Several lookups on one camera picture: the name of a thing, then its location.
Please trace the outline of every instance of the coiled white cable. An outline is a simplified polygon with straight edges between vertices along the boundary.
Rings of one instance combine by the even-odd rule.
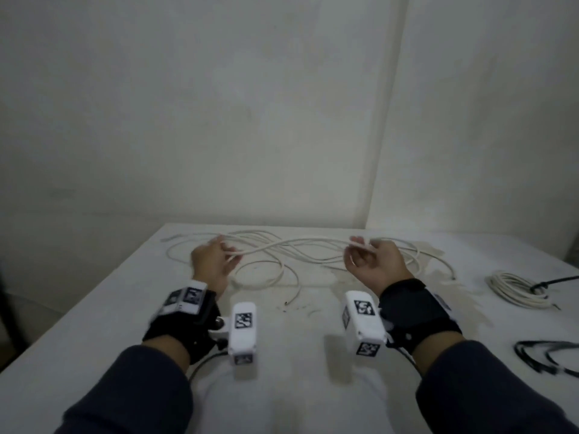
[[[179,241],[179,242],[171,245],[165,251],[165,254],[169,259],[171,259],[175,262],[181,262],[181,263],[186,264],[188,266],[188,265],[190,265],[189,261],[185,261],[185,260],[179,259],[179,258],[171,255],[171,251],[173,250],[173,248],[177,247],[178,245],[184,244],[185,242],[201,242],[200,239],[196,238],[199,236],[205,236],[205,237],[212,236],[212,237],[214,237],[214,236],[217,236],[219,234],[220,233],[192,233],[192,234],[187,234],[187,235],[175,235],[175,236],[171,236],[169,238],[161,239],[161,242],[170,242],[170,241],[173,241],[173,240],[178,239],[178,238],[188,238],[186,240]],[[238,251],[235,253],[229,253],[229,255],[231,255],[231,256],[245,256],[245,255],[249,255],[249,254],[253,254],[253,253],[257,253],[257,252],[263,252],[271,258],[271,260],[270,259],[257,260],[257,261],[253,261],[253,262],[249,262],[249,263],[245,263],[245,264],[241,265],[240,267],[238,267],[235,270],[235,272],[231,276],[232,284],[234,284],[238,287],[249,288],[250,286],[243,285],[242,283],[240,283],[239,280],[237,280],[236,275],[241,269],[243,269],[244,267],[246,267],[250,264],[254,264],[254,263],[275,263],[275,264],[279,265],[280,269],[275,277],[266,280],[264,283],[259,284],[257,286],[255,284],[252,284],[251,287],[253,287],[253,288],[256,288],[258,286],[259,287],[265,287],[265,286],[275,285],[283,277],[286,269],[289,269],[293,273],[293,275],[296,278],[296,286],[297,286],[298,290],[296,291],[295,295],[290,300],[286,301],[286,303],[285,303],[286,306],[289,305],[293,300],[295,300],[298,297],[299,292],[301,290],[301,284],[300,284],[299,275],[297,274],[297,272],[294,271],[290,266],[288,266],[284,262],[282,257],[279,257],[276,254],[279,254],[279,255],[282,255],[285,257],[290,257],[290,258],[298,260],[300,262],[312,263],[312,264],[316,264],[316,265],[321,265],[322,267],[325,267],[325,268],[338,269],[341,271],[345,271],[346,269],[343,266],[337,266],[338,263],[343,262],[343,251],[344,251],[345,246],[352,245],[354,247],[360,247],[360,248],[366,249],[368,251],[375,252],[375,249],[372,246],[361,245],[361,244],[358,244],[357,242],[351,242],[351,241],[345,241],[342,239],[334,239],[334,238],[327,238],[327,237],[318,237],[318,236],[293,238],[293,239],[282,239],[279,236],[277,236],[269,231],[265,231],[265,230],[241,230],[241,231],[233,231],[231,233],[221,233],[221,235],[228,242],[243,244],[243,245],[247,245],[250,247],[248,249],[241,250],[241,251]],[[409,270],[414,276],[420,274],[422,271],[422,268],[420,266],[420,261],[419,261],[420,254],[422,253],[422,254],[431,256],[431,257],[439,260],[440,262],[444,263],[446,265],[446,267],[450,270],[452,279],[453,280],[456,279],[454,269],[448,262],[446,262],[444,259],[442,259],[438,256],[435,256],[433,254],[419,250],[418,247],[416,245],[414,245],[413,243],[405,241],[405,240],[401,240],[401,239],[396,239],[396,238],[377,238],[377,239],[378,240],[391,240],[394,242],[401,243],[402,246],[398,245],[398,248],[400,249],[400,252],[404,256],[404,261],[405,261],[406,265],[409,266]],[[315,246],[315,247],[321,247],[324,249],[329,249],[329,250],[334,251],[335,254],[330,255],[329,257],[315,257],[315,256],[312,256],[312,255],[306,253],[305,251],[299,249],[299,247],[302,247],[304,245],[306,245],[308,247]]]
[[[496,271],[485,279],[486,284],[503,299],[530,309],[547,309],[552,306],[549,296],[543,288],[531,288],[537,284],[505,271]]]

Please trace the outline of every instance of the white tracker box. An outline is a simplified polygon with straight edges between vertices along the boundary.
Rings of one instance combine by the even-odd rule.
[[[243,301],[233,305],[229,328],[229,357],[236,366],[253,364],[257,351],[257,308]]]
[[[346,347],[350,353],[375,357],[387,342],[386,330],[372,296],[362,291],[348,291],[342,303],[342,323]]]

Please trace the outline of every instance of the table surface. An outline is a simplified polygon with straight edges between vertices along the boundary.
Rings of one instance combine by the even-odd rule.
[[[552,298],[561,311],[511,305],[484,282],[498,269],[535,281],[578,275],[579,270],[516,238],[167,224],[0,375],[2,432],[53,432],[62,413],[96,383],[119,352],[140,342],[167,293],[190,276],[185,265],[166,257],[171,245],[184,240],[176,235],[255,228],[282,238],[392,236],[416,241],[422,249],[443,256],[456,269],[457,282],[449,281],[447,269],[434,260],[423,262],[426,270],[420,278],[454,308],[465,335],[486,344],[515,374],[579,423],[579,379],[536,373],[512,350],[518,340],[579,341],[579,282],[553,287]],[[178,245],[172,255],[186,260],[196,243],[207,238]],[[259,257],[246,256],[246,261]],[[248,376],[226,359],[204,366],[193,385],[196,409],[189,432],[235,432],[245,426],[244,432],[254,433],[428,433],[414,398],[419,377],[406,359],[384,349],[373,359],[346,353],[340,302],[345,291],[364,288],[348,273],[286,261],[304,286],[290,306],[285,307],[284,301],[295,292],[291,274],[271,288],[230,286],[220,299],[224,314],[238,301],[257,304],[257,368]],[[272,264],[256,264],[243,269],[239,278],[256,284],[275,273]]]

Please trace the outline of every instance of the white wall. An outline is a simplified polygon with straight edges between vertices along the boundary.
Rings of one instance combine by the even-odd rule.
[[[367,226],[579,230],[579,0],[410,0]]]
[[[9,286],[65,311],[170,220],[364,226],[406,5],[0,0]]]

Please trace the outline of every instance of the dark sleeve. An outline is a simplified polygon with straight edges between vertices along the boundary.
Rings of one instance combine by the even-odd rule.
[[[187,378],[164,353],[136,345],[64,413],[57,434],[182,434],[193,414]]]
[[[434,434],[579,433],[561,408],[475,341],[456,344],[438,357],[416,401]]]

